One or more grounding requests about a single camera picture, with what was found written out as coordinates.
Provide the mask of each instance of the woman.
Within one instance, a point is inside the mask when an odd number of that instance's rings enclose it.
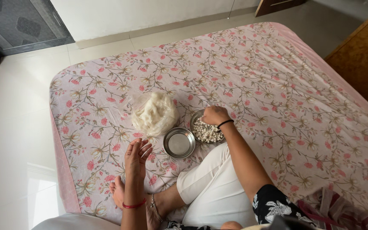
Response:
[[[187,204],[191,205],[182,224],[172,221],[168,228],[239,230],[256,224],[254,219],[271,223],[275,215],[313,224],[273,185],[225,108],[207,107],[201,120],[221,125],[227,143],[213,149],[197,167],[181,172],[176,184],[154,195],[144,193],[151,144],[140,138],[130,143],[125,153],[125,185],[120,176],[110,184],[115,204],[124,207],[123,230],[156,230],[169,212]]]

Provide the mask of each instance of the black hair tie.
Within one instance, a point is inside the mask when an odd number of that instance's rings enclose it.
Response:
[[[227,123],[227,122],[234,122],[234,120],[230,119],[228,121],[224,121],[223,123],[220,123],[220,125],[218,126],[218,128],[220,128],[223,124]]]

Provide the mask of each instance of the dark door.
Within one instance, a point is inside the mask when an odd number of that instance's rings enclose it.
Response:
[[[73,42],[49,0],[0,0],[0,56]]]
[[[261,0],[255,12],[255,17],[299,6],[304,2],[306,0]]]

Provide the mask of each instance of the steel bowl of cotton wicks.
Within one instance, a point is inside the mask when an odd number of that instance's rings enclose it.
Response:
[[[200,121],[204,115],[204,109],[194,113],[190,119],[190,130],[195,140],[205,144],[217,144],[225,142],[224,134],[217,125],[210,125]]]
[[[163,148],[172,158],[184,159],[196,148],[196,140],[188,129],[176,127],[170,129],[164,136]]]

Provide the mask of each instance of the floral bedsheet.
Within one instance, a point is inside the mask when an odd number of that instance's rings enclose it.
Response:
[[[356,101],[357,92],[334,71],[318,67],[327,65],[306,46],[317,60],[308,58],[281,27],[251,24],[60,71],[50,86],[50,106],[68,162],[61,173],[73,179],[80,212],[120,223],[108,186],[124,176],[124,151],[135,138],[155,146],[146,164],[149,193],[167,189],[214,147],[199,144],[190,157],[176,160],[165,154],[161,136],[136,131],[131,104],[125,111],[121,105],[130,95],[151,91],[174,99],[185,128],[195,111],[226,107],[275,186],[292,201],[328,186],[368,210],[368,103]],[[180,221],[185,210],[170,219]]]

